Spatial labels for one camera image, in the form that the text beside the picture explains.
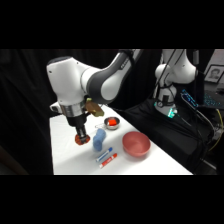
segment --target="table surface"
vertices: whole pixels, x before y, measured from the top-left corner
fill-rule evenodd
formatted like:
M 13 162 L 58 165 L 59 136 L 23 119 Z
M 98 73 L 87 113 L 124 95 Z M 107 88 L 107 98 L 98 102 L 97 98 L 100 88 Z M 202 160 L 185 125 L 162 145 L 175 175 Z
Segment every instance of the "table surface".
M 110 108 L 104 106 L 104 117 L 89 116 L 86 131 L 91 141 L 78 146 L 74 142 L 76 130 L 68 125 L 66 117 L 61 115 L 50 119 L 53 166 L 55 175 L 192 175 L 188 170 L 151 142 L 150 152 L 142 158 L 134 158 L 123 150 L 122 138 L 136 130 L 131 124 Z M 121 123 L 115 131 L 106 130 L 107 137 L 103 150 L 95 152 L 92 139 L 96 135 L 96 125 L 104 123 L 107 117 L 117 117 Z M 118 157 L 103 169 L 96 158 L 110 147 Z

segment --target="black background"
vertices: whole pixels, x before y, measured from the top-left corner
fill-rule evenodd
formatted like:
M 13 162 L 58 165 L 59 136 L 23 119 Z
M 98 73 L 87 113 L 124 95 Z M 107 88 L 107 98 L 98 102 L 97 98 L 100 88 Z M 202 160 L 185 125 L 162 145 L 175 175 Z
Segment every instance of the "black background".
M 47 63 L 72 56 L 98 68 L 108 66 L 118 49 L 0 49 L 0 145 L 30 174 L 53 174 L 49 106 L 57 101 L 50 86 Z M 214 49 L 200 49 L 204 71 Z M 146 49 L 110 105 L 128 109 L 152 92 L 161 49 Z M 192 61 L 193 49 L 188 50 Z

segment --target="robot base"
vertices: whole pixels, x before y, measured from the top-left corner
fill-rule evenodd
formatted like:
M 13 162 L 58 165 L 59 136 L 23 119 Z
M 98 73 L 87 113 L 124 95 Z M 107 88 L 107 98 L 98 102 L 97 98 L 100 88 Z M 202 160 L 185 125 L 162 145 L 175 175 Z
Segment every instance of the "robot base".
M 165 116 L 169 118 L 175 117 L 175 115 L 177 114 L 177 109 L 175 104 L 173 104 L 172 106 L 163 106 L 163 107 L 160 104 L 162 103 L 161 102 L 155 103 L 155 108 L 157 111 L 159 111 L 161 114 L 164 114 Z

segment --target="small red bowl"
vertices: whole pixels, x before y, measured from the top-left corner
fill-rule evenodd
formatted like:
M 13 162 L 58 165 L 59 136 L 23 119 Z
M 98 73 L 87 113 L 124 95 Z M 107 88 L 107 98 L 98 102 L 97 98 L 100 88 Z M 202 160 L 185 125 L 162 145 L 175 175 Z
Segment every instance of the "small red bowl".
M 140 132 L 129 132 L 123 137 L 124 150 L 133 157 L 147 154 L 151 148 L 149 138 Z

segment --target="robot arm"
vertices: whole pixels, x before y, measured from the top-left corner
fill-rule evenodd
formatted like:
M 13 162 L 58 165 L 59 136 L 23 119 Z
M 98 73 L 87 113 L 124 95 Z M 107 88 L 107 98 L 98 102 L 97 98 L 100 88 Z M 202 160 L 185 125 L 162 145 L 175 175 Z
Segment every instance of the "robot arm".
M 177 90 L 173 83 L 189 84 L 194 81 L 196 67 L 189 62 L 186 49 L 163 49 L 163 58 L 165 64 L 160 65 L 156 70 L 156 77 L 160 79 L 160 92 L 155 108 L 160 113 L 173 118 L 177 113 L 174 104 Z
M 84 96 L 89 95 L 99 104 L 113 102 L 133 62 L 138 61 L 142 52 L 142 49 L 120 50 L 105 69 L 85 65 L 72 57 L 57 58 L 48 63 L 48 77 L 58 98 L 51 109 L 66 116 L 69 125 L 76 127 L 81 142 L 87 138 Z

